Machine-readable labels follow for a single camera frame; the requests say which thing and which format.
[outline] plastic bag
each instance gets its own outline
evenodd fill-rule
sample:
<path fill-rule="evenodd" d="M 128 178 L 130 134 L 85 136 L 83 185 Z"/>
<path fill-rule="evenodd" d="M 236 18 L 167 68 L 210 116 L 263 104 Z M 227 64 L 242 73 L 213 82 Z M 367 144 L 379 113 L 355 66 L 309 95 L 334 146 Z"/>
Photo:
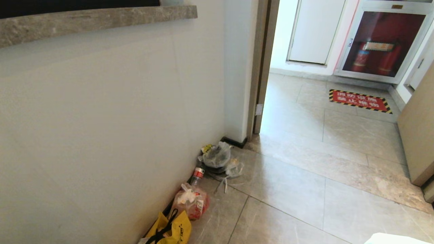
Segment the plastic bag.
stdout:
<path fill-rule="evenodd" d="M 227 178 L 233 179 L 241 175 L 241 172 L 243 171 L 244 164 L 239 162 L 238 159 L 233 158 L 229 161 L 229 163 L 226 165 L 226 175 Z"/>
<path fill-rule="evenodd" d="M 185 211 L 176 216 L 178 210 L 172 212 L 170 220 L 163 213 L 140 244 L 187 244 L 191 234 L 191 223 Z"/>
<path fill-rule="evenodd" d="M 178 209 L 179 211 L 186 211 L 190 220 L 199 219 L 210 204 L 208 194 L 200 187 L 191 186 L 188 183 L 181 185 L 180 190 L 173 201 L 172 211 Z"/>
<path fill-rule="evenodd" d="M 230 159 L 230 145 L 219 142 L 218 145 L 207 146 L 202 149 L 203 155 L 199 156 L 199 161 L 211 168 L 224 167 Z"/>
<path fill-rule="evenodd" d="M 239 177 L 240 175 L 242 175 L 242 171 L 244 168 L 244 164 L 239 162 L 238 159 L 233 158 L 229 161 L 229 163 L 226 165 L 225 167 L 225 175 L 221 176 L 221 175 L 217 175 L 217 174 L 212 174 L 211 176 L 220 181 L 220 184 L 217 186 L 216 190 L 214 191 L 214 193 L 217 193 L 218 188 L 220 188 L 221 185 L 224 184 L 224 193 L 226 193 L 227 191 L 227 180 L 228 179 L 233 179 L 236 177 Z"/>

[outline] yellow bag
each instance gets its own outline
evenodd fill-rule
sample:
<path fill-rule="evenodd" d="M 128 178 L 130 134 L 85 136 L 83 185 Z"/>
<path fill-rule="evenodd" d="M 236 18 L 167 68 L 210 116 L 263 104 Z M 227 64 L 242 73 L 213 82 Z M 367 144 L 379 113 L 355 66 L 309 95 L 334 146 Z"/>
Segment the yellow bag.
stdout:
<path fill-rule="evenodd" d="M 146 238 L 149 238 L 146 244 L 187 244 L 190 239 L 191 223 L 185 211 L 182 211 L 178 217 L 176 217 L 177 213 L 178 209 L 174 209 L 168 220 L 160 212 L 157 221 L 146 235 Z"/>

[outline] fire extinguisher cabinet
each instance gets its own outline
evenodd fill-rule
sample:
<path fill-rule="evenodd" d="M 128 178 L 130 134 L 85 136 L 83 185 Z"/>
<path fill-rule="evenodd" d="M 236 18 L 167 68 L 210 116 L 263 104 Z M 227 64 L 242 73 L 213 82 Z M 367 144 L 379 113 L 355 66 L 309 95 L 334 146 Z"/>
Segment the fire extinguisher cabinet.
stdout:
<path fill-rule="evenodd" d="M 423 1 L 362 0 L 334 74 L 398 84 L 434 19 Z"/>

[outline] plastic bottle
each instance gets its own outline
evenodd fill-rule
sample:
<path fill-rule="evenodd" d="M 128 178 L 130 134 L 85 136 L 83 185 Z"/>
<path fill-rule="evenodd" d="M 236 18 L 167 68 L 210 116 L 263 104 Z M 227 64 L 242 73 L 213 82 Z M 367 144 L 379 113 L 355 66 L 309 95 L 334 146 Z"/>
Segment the plastic bottle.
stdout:
<path fill-rule="evenodd" d="M 205 170 L 199 167 L 194 169 L 193 177 L 191 178 L 191 186 L 199 185 L 199 182 L 204 177 Z"/>

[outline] fire extinguisher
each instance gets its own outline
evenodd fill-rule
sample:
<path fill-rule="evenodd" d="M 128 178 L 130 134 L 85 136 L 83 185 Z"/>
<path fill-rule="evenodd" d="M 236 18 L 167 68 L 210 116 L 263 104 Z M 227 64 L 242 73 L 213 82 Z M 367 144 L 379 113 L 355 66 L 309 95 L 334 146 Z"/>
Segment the fire extinguisher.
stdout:
<path fill-rule="evenodd" d="M 383 56 L 378 66 L 377 74 L 382 76 L 388 76 L 390 74 L 396 59 L 398 59 L 399 53 L 401 52 L 401 48 L 401 45 L 395 44 L 393 50 Z"/>
<path fill-rule="evenodd" d="M 368 60 L 368 56 L 369 51 L 366 50 L 366 42 L 362 42 L 351 70 L 354 72 L 363 72 L 366 67 L 366 61 Z"/>

